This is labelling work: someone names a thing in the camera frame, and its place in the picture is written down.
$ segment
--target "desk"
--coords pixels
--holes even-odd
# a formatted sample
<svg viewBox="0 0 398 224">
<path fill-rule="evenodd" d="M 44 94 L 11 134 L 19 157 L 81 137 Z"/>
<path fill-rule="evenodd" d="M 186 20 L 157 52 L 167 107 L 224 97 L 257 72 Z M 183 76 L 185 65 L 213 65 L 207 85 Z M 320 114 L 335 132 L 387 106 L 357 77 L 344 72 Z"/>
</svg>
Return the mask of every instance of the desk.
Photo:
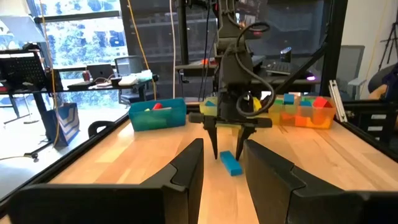
<svg viewBox="0 0 398 224">
<path fill-rule="evenodd" d="M 238 129 L 218 128 L 219 151 L 234 154 L 237 134 Z M 245 176 L 231 177 L 214 159 L 201 124 L 135 133 L 127 121 L 51 183 L 139 184 L 195 138 L 203 138 L 205 147 L 199 223 L 258 223 Z M 398 164 L 338 123 L 330 130 L 274 126 L 258 129 L 251 139 L 342 189 L 398 190 Z"/>
<path fill-rule="evenodd" d="M 72 83 L 63 82 L 63 89 L 62 90 L 57 90 L 56 92 L 57 93 L 61 93 L 61 92 L 74 92 L 74 91 L 101 91 L 101 90 L 121 90 L 121 89 L 138 88 L 140 101 L 146 101 L 145 87 L 146 87 L 146 84 L 148 84 L 151 81 L 152 80 L 149 79 L 149 80 L 146 80 L 146 81 L 143 81 L 143 82 L 139 82 L 139 83 L 136 83 L 136 84 L 133 84 L 133 85 L 129 85 L 129 86 L 116 86 L 116 87 L 107 86 L 107 87 L 104 87 L 104 88 L 98 88 L 95 85 L 95 86 L 91 86 L 89 88 L 82 89 L 82 90 L 69 90 L 66 86 L 67 85 L 71 85 Z M 42 94 L 43 93 L 44 94 L 51 93 L 51 92 L 52 92 L 52 90 L 48 91 L 46 89 L 37 90 L 37 91 L 16 90 L 16 91 L 0 91 L 0 95 L 10 95 L 10 96 L 12 96 L 12 95 L 15 95 L 15 94 L 29 94 L 29 93 L 32 93 L 33 97 L 34 97 L 34 100 L 36 102 L 37 109 L 38 109 L 38 111 L 40 113 L 40 117 L 43 120 L 43 117 L 46 116 L 45 113 L 47 112 L 47 108 L 46 108 L 46 105 L 44 103 Z M 50 137 L 48 135 L 47 127 L 45 125 L 44 125 L 44 127 L 46 128 L 46 137 L 47 137 L 47 139 L 53 141 L 53 139 L 50 139 Z"/>
</svg>

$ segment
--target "blue bag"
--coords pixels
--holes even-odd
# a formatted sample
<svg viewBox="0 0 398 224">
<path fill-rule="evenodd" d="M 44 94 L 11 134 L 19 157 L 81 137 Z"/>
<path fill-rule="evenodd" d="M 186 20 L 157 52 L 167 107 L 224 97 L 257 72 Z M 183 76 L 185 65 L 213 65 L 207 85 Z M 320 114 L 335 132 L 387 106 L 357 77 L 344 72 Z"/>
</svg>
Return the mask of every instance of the blue bag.
<svg viewBox="0 0 398 224">
<path fill-rule="evenodd" d="M 64 103 L 58 108 L 59 135 L 55 146 L 65 147 L 79 133 L 80 121 L 76 103 Z M 45 113 L 43 123 L 47 134 L 51 139 L 55 139 L 57 130 L 57 117 L 55 110 Z"/>
</svg>

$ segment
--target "teal bin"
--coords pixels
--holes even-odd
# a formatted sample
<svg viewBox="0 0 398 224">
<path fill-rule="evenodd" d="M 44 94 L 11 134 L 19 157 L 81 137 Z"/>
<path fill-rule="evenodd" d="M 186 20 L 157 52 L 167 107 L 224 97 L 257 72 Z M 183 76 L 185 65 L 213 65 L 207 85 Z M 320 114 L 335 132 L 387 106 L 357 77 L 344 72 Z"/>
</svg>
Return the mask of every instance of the teal bin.
<svg viewBox="0 0 398 224">
<path fill-rule="evenodd" d="M 152 110 L 156 103 L 169 110 Z M 129 117 L 135 131 L 173 128 L 185 125 L 187 106 L 182 98 L 133 103 Z"/>
</svg>

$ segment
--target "metal pole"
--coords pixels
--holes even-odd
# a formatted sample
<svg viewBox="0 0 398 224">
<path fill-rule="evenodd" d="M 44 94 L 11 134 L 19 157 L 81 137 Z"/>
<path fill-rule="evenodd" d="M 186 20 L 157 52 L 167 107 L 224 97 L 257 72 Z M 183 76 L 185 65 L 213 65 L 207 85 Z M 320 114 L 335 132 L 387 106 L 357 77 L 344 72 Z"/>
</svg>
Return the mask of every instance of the metal pole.
<svg viewBox="0 0 398 224">
<path fill-rule="evenodd" d="M 320 87 L 321 96 L 329 96 L 329 80 L 335 80 L 338 59 L 340 57 L 341 38 L 343 36 L 348 0 L 334 0 L 331 6 L 331 16 L 328 26 L 328 48 L 322 69 Z"/>
<path fill-rule="evenodd" d="M 187 13 L 185 0 L 177 0 L 178 30 L 180 33 L 181 64 L 189 64 L 188 38 L 187 38 Z"/>
</svg>

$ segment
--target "orange block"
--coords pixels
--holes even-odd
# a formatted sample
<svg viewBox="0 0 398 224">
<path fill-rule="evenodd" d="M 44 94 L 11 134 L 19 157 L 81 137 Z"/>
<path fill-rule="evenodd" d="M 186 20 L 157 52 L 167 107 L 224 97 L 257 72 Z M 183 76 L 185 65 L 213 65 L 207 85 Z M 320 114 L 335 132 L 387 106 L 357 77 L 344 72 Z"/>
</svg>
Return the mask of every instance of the orange block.
<svg viewBox="0 0 398 224">
<path fill-rule="evenodd" d="M 290 115 L 288 113 L 283 112 L 280 114 L 280 117 L 281 117 L 281 121 L 280 121 L 281 125 L 294 126 L 294 124 L 295 124 L 295 116 L 294 115 Z"/>
<path fill-rule="evenodd" d="M 303 116 L 296 116 L 295 125 L 298 127 L 307 127 L 309 118 Z"/>
<path fill-rule="evenodd" d="M 322 124 L 313 124 L 311 121 L 308 121 L 307 123 L 307 127 L 308 128 L 322 128 L 322 129 L 328 129 L 330 128 L 331 124 L 333 123 L 332 119 L 326 119 L 325 122 L 323 122 Z"/>
<path fill-rule="evenodd" d="M 322 125 L 326 119 L 327 116 L 322 110 L 318 109 L 313 111 L 312 123 L 314 125 Z"/>
</svg>

